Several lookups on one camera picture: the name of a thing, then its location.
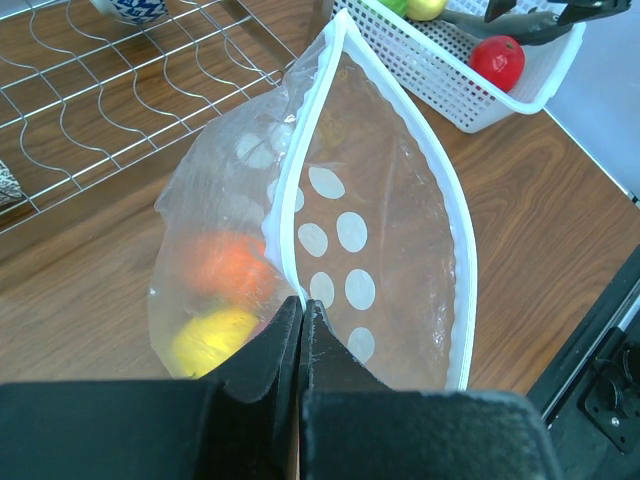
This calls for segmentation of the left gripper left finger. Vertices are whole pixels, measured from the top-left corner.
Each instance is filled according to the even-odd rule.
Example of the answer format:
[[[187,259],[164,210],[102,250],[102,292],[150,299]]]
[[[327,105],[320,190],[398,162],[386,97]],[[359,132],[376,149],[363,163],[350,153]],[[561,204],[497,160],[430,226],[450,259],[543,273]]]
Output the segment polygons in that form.
[[[198,380],[5,383],[5,479],[291,479],[303,320],[267,327]]]

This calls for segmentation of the yellow round fruit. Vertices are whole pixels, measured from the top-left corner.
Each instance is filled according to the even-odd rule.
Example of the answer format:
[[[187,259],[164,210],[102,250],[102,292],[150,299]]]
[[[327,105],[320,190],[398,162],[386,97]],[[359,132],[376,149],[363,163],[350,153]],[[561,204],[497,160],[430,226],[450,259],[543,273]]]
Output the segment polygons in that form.
[[[236,307],[192,318],[172,341],[178,374],[188,378],[208,374],[242,348],[261,324],[259,317]]]

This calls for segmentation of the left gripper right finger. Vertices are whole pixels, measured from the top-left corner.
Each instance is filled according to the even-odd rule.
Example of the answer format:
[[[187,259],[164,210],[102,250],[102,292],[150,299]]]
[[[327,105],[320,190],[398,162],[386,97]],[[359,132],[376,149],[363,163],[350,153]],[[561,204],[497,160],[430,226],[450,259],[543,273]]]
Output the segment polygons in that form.
[[[395,391],[311,300],[300,354],[303,479],[559,479],[546,427],[505,391]]]

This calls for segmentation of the red apple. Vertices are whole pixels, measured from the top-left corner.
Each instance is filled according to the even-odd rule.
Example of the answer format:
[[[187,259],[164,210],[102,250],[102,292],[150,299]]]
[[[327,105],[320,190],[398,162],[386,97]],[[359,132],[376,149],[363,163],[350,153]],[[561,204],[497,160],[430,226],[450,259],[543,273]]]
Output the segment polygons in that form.
[[[514,38],[492,36],[472,50],[469,66],[497,88],[509,93],[524,73],[526,55]]]

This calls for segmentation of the polka dot zip bag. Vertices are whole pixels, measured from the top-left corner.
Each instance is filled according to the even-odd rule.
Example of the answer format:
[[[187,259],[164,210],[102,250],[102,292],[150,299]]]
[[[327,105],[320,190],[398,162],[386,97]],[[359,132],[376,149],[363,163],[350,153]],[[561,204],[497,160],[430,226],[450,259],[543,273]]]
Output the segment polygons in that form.
[[[320,301],[338,340],[396,390],[466,388],[477,252],[459,179],[434,131],[339,11],[275,89],[210,121],[160,194],[166,231],[148,296],[150,341],[178,374],[172,341],[223,308],[267,326],[289,296]],[[194,237],[265,245],[277,276],[257,309],[193,291]]]

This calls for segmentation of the orange tangerine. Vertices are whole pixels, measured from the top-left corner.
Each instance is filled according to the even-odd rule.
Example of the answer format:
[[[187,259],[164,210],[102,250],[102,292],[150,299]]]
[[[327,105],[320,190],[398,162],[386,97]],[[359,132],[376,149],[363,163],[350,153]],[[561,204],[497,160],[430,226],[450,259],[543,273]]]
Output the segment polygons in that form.
[[[199,294],[257,309],[271,298],[277,284],[264,252],[264,243],[249,235],[203,233],[183,250],[182,277]]]

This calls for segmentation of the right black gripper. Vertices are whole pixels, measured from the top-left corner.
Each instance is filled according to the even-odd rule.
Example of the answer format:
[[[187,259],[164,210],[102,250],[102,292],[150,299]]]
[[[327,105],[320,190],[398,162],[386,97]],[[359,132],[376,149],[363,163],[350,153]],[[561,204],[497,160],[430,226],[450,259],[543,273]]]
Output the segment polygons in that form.
[[[484,21],[488,23],[499,18],[517,3],[517,0],[490,0],[485,10]],[[631,0],[557,0],[557,3],[566,4],[558,20],[560,25],[617,15],[628,11],[632,5]]]

